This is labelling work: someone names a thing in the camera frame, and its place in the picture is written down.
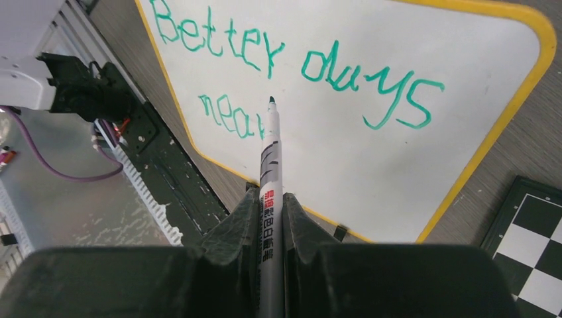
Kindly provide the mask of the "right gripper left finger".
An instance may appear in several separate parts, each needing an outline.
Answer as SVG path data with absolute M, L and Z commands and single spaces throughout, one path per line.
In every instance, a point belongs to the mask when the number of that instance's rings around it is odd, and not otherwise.
M 30 254 L 2 317 L 254 317 L 258 191 L 187 246 L 64 247 Z

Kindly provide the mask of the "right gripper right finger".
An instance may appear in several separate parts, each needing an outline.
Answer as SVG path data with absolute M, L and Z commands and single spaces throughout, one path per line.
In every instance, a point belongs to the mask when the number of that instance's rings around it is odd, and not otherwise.
M 344 243 L 283 197 L 287 317 L 519 317 L 491 257 L 466 245 Z

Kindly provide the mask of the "green whiteboard marker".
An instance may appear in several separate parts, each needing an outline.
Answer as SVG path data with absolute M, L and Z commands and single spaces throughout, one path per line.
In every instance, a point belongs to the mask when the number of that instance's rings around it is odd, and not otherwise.
M 270 97 L 264 117 L 260 162 L 260 252 L 257 317 L 284 316 L 284 261 L 282 255 L 282 143 L 280 116 Z

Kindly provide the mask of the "yellow framed whiteboard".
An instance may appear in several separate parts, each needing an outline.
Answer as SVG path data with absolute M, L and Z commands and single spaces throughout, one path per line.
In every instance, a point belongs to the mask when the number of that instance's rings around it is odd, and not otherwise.
M 365 240 L 423 241 L 550 67 L 540 11 L 499 1 L 137 1 L 185 134 Z

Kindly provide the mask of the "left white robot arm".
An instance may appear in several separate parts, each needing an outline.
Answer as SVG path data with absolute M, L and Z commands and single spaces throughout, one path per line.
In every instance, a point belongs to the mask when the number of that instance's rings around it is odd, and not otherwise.
M 124 121 L 139 105 L 69 1 L 1 2 L 1 112 Z

